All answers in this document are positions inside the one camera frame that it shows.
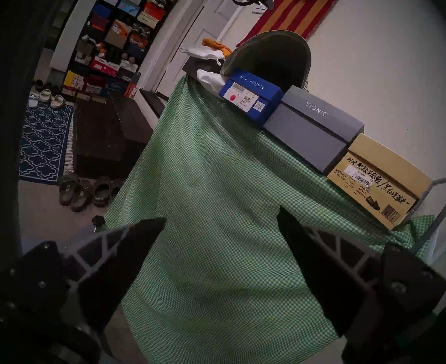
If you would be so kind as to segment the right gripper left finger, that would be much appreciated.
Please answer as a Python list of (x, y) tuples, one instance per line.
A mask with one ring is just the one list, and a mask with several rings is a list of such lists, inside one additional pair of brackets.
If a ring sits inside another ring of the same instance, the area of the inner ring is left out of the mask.
[(31, 315), (100, 333), (165, 225), (157, 217), (92, 232), (61, 248), (41, 242), (3, 272), (3, 299)]

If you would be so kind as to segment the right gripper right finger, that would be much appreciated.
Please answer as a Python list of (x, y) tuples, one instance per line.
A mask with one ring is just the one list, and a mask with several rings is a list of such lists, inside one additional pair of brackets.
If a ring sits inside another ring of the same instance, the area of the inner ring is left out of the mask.
[(444, 277), (396, 243), (376, 251), (349, 235), (305, 226), (283, 206), (277, 224), (339, 336), (395, 336), (430, 314), (446, 291)]

